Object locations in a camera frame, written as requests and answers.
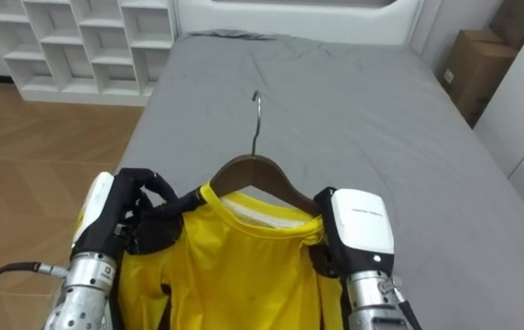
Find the yellow t-shirt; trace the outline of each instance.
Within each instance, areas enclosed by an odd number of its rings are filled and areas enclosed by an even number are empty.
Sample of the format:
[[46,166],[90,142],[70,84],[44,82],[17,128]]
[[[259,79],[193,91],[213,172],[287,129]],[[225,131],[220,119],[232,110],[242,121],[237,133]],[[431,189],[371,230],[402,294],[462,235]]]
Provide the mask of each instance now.
[[174,246],[124,256],[127,329],[158,329],[169,303],[170,329],[343,329],[341,284],[315,272],[307,248],[322,240],[320,217],[240,192],[220,200],[209,184],[201,194],[206,205],[183,215]]

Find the shelf compartment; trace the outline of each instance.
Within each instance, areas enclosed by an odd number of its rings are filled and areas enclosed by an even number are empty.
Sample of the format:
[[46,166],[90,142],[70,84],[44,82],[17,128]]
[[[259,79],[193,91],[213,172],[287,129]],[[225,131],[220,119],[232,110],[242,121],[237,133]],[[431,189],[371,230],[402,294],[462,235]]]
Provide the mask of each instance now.
[[81,27],[123,28],[117,0],[72,0]]
[[138,33],[132,38],[130,47],[153,50],[172,48],[172,36],[167,33]]
[[0,23],[0,53],[8,60],[45,60],[28,24]]
[[82,45],[82,39],[76,28],[55,29],[40,39],[41,43],[59,45]]
[[59,87],[65,93],[97,94],[93,68],[82,46],[42,45],[49,67]]
[[45,61],[46,58],[38,45],[23,44],[15,47],[8,52],[4,59],[6,60],[34,60]]
[[82,37],[94,64],[132,65],[126,33],[119,27],[82,27]]
[[19,0],[0,0],[0,22],[28,22],[24,8]]
[[49,66],[43,60],[7,60],[18,88],[24,91],[57,92]]
[[167,50],[173,35],[166,9],[123,8],[130,47]]
[[102,94],[139,95],[133,66],[93,64],[93,67]]
[[169,51],[167,49],[133,49],[132,53],[136,63],[136,77],[140,91],[143,95],[150,95],[169,59]]
[[40,43],[81,45],[82,38],[68,5],[24,3]]
[[27,4],[51,4],[51,5],[68,5],[69,0],[22,0]]
[[91,78],[72,78],[62,89],[64,93],[97,94],[97,83]]
[[138,9],[168,9],[169,3],[167,0],[122,0],[121,6]]

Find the wooden hanger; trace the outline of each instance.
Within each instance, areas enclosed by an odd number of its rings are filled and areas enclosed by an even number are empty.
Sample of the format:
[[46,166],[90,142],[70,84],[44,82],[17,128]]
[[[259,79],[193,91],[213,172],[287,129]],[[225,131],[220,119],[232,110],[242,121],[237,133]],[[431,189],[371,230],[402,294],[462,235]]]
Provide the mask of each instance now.
[[289,178],[276,162],[256,154],[261,122],[261,99],[258,91],[254,93],[252,101],[257,101],[257,127],[252,141],[252,153],[238,156],[223,165],[211,179],[213,191],[217,196],[222,197],[253,186],[309,215],[319,215],[320,210],[315,202],[290,183]]

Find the white cubby shelf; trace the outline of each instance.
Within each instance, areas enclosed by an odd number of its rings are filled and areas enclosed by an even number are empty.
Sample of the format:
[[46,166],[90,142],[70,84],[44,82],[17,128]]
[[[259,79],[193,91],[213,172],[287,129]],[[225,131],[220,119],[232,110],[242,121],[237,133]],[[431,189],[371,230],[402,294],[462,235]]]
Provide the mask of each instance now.
[[145,105],[177,36],[174,0],[0,0],[0,54],[27,101]]

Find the bed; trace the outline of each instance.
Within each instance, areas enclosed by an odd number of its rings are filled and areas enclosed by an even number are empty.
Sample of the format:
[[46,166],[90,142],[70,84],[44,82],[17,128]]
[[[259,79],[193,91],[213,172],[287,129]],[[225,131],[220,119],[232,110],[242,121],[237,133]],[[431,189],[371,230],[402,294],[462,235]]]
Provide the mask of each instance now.
[[395,272],[423,328],[524,329],[524,203],[406,44],[185,35],[120,165],[195,189],[250,150],[255,90],[257,152],[300,191],[383,197]]

